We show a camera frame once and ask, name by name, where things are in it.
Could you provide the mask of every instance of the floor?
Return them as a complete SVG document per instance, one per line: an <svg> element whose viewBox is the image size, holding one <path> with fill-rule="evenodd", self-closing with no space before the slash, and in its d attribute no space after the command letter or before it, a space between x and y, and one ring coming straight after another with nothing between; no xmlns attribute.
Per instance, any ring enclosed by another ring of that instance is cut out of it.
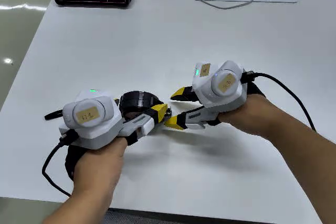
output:
<svg viewBox="0 0 336 224"><path fill-rule="evenodd" d="M50 0L0 0L0 108Z"/></svg>

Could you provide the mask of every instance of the cylindrical cap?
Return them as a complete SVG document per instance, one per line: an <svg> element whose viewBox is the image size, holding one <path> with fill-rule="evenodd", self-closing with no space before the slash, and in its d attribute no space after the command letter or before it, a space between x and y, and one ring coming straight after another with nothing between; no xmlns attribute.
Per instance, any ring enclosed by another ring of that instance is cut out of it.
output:
<svg viewBox="0 0 336 224"><path fill-rule="evenodd" d="M236 92L239 85L239 79L236 74L230 70L219 70L214 74L211 80L213 92L220 97L227 97Z"/></svg>

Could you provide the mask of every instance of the wearable gripper device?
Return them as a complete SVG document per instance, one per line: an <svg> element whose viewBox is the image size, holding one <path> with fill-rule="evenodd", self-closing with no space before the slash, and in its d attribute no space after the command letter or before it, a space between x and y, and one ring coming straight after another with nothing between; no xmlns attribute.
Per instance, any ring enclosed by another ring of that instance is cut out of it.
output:
<svg viewBox="0 0 336 224"><path fill-rule="evenodd" d="M239 108L246 102L247 95L265 96L252 83L259 76L271 79L291 94L315 131L303 103L276 78L265 73L246 72L233 61L221 65L199 62L194 70L192 86L182 87L171 96L175 101L198 101L202 106L197 109L171 117L172 111L167 104L148 92L131 91L118 100L113 99L108 92L86 90L77 96L75 102L65 105L63 110L46 115L46 120L63 116L64 123L59 127L62 135L60 143L47 157L42 174L52 186L70 196L46 174L52 156L60 147L69 145L65 167L73 179L77 161L87 150L102 148L117 136L125 137L128 145L132 145L163 121L165 126L177 130L204 129L205 124L218 125L218 114Z"/></svg>
<svg viewBox="0 0 336 224"><path fill-rule="evenodd" d="M68 147L68 154L66 157L65 167L67 173L71 179L73 179L73 173L77 161L83 156L83 154L88 149L98 149L106 144L110 143L116 136L125 137L128 145L132 145L138 141L141 137L147 135L157 124L162 122L165 118L171 116L171 109L167 107L167 104L164 104L158 99L157 96L143 91L131 91L125 93L120 100L115 99L113 101L115 105L119 104L119 109L115 110L114 115L117 119L114 121L114 126L118 132L112 134L105 133L98 137L92 136L93 139L82 138L74 141ZM87 112L87 108L81 108L81 111ZM119 125L119 119L123 118L121 124ZM60 127L61 133L67 129Z"/></svg>

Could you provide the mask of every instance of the forearm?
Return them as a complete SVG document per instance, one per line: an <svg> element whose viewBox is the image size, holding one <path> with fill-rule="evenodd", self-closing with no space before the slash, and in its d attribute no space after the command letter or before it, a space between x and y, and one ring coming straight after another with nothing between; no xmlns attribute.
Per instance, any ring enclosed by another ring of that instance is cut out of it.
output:
<svg viewBox="0 0 336 224"><path fill-rule="evenodd" d="M285 112L266 138L281 153L323 223L336 223L336 145Z"/></svg>
<svg viewBox="0 0 336 224"><path fill-rule="evenodd" d="M113 192L73 193L62 206L49 216L44 224L94 224L99 223L109 208Z"/></svg>
<svg viewBox="0 0 336 224"><path fill-rule="evenodd" d="M112 202L126 147L125 138L116 138L102 149L87 151L75 167L71 197L43 223L99 223Z"/></svg>

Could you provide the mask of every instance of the wrist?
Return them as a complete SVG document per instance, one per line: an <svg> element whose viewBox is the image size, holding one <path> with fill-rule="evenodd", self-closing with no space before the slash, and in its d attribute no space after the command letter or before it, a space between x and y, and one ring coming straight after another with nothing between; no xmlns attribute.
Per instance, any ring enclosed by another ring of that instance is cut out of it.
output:
<svg viewBox="0 0 336 224"><path fill-rule="evenodd" d="M78 190L74 188L71 198L85 200L92 205L97 205L107 210L112 202L112 196L113 190Z"/></svg>
<svg viewBox="0 0 336 224"><path fill-rule="evenodd" d="M274 144L292 119L293 117L289 114L276 108L272 116L268 119L268 127L265 128L261 137Z"/></svg>

